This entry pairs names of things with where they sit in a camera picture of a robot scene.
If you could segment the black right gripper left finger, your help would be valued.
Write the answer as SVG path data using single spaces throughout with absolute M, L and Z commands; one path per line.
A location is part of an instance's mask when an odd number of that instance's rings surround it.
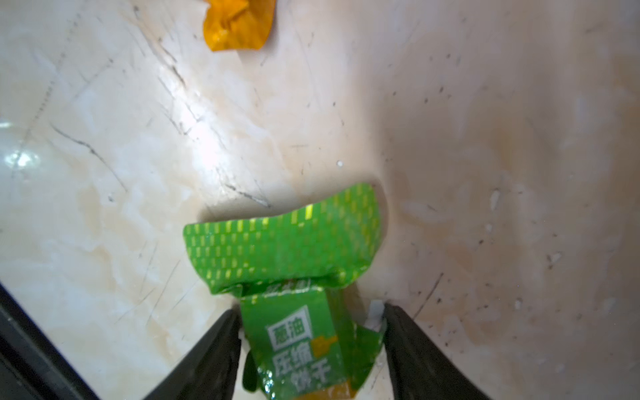
M 229 309 L 148 399 L 231 399 L 241 352 L 240 313 Z

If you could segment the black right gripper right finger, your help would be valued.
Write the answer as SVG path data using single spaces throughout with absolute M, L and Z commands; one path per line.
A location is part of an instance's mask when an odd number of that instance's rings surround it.
M 399 306 L 387 303 L 384 346 L 395 399 L 486 399 Z

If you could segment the green cookie packet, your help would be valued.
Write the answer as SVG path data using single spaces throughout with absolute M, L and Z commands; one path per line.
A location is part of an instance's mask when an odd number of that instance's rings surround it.
M 363 386 L 383 335 L 352 319 L 344 291 L 382 237 L 368 183 L 274 217 L 183 229 L 210 292 L 239 301 L 249 374 L 269 399 L 352 399 Z

